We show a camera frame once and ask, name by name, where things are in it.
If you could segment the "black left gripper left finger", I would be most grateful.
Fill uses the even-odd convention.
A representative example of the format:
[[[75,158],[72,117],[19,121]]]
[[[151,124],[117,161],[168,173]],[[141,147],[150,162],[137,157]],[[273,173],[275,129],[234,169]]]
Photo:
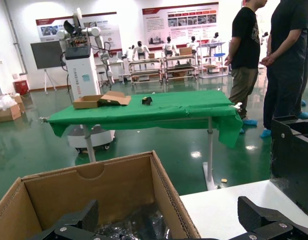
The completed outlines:
[[[63,215],[52,227],[31,237],[32,240],[97,240],[99,218],[97,200],[90,201],[81,211]]]

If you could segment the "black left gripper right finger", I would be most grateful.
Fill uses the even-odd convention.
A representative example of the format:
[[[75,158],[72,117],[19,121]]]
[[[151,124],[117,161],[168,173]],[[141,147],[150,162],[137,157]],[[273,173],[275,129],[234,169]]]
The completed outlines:
[[[277,210],[257,206],[245,196],[238,197],[237,215],[242,227],[256,239],[308,240],[308,228]]]

